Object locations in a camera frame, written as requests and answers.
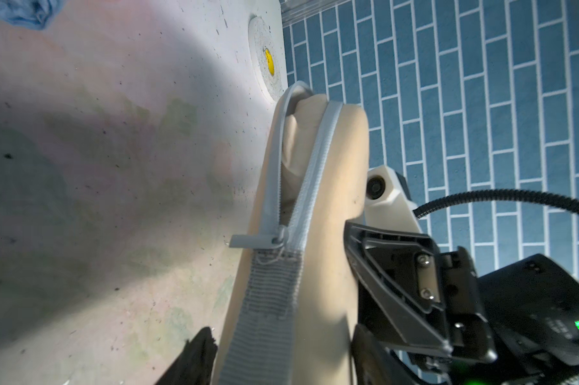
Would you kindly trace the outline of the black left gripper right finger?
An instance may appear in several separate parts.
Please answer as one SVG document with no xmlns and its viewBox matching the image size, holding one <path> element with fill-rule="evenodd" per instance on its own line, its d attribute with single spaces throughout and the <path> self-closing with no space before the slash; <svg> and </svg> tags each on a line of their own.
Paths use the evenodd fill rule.
<svg viewBox="0 0 579 385">
<path fill-rule="evenodd" d="M 399 357 L 393 351 L 387 351 L 361 324 L 355 326 L 351 353 L 358 384 L 414 384 L 408 368 Z"/>
</svg>

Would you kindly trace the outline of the light blue umbrella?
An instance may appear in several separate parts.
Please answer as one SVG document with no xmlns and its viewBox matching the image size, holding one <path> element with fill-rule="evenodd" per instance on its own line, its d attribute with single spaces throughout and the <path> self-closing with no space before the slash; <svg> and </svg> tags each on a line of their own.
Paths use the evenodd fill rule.
<svg viewBox="0 0 579 385">
<path fill-rule="evenodd" d="M 0 0 L 0 20 L 16 27 L 44 30 L 64 4 L 64 0 Z"/>
</svg>

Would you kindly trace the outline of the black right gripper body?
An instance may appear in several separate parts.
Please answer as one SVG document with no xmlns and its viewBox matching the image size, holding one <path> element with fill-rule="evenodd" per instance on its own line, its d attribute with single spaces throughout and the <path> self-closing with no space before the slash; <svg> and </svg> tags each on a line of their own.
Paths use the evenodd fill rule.
<svg viewBox="0 0 579 385">
<path fill-rule="evenodd" d="M 569 384 L 579 380 L 579 282 L 542 254 L 478 276 L 466 253 L 436 266 L 451 356 L 433 372 L 449 384 Z"/>
</svg>

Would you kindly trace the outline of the beige zippered umbrella case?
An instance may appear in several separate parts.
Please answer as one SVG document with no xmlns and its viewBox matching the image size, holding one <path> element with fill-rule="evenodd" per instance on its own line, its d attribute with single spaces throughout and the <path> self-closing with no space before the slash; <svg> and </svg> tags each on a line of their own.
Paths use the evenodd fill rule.
<svg viewBox="0 0 579 385">
<path fill-rule="evenodd" d="M 358 283 L 345 223 L 362 215 L 366 113 L 290 86 L 273 116 L 220 339 L 215 384 L 353 384 Z"/>
</svg>

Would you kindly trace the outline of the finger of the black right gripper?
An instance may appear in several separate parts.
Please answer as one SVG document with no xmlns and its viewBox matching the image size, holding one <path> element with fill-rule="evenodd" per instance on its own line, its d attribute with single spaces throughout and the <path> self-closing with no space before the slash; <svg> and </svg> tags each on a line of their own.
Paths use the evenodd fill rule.
<svg viewBox="0 0 579 385">
<path fill-rule="evenodd" d="M 443 253 L 426 234 L 347 222 L 351 269 L 381 312 L 369 322 L 389 347 L 415 355 L 490 364 L 497 359 L 472 258 Z"/>
</svg>

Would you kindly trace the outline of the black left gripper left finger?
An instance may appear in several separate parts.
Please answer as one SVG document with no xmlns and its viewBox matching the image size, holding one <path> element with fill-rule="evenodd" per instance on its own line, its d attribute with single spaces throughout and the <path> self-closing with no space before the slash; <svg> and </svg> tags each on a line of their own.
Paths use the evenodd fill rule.
<svg viewBox="0 0 579 385">
<path fill-rule="evenodd" d="M 218 346 L 210 327 L 202 328 L 191 340 L 172 365 L 156 382 L 156 385 L 209 385 Z"/>
</svg>

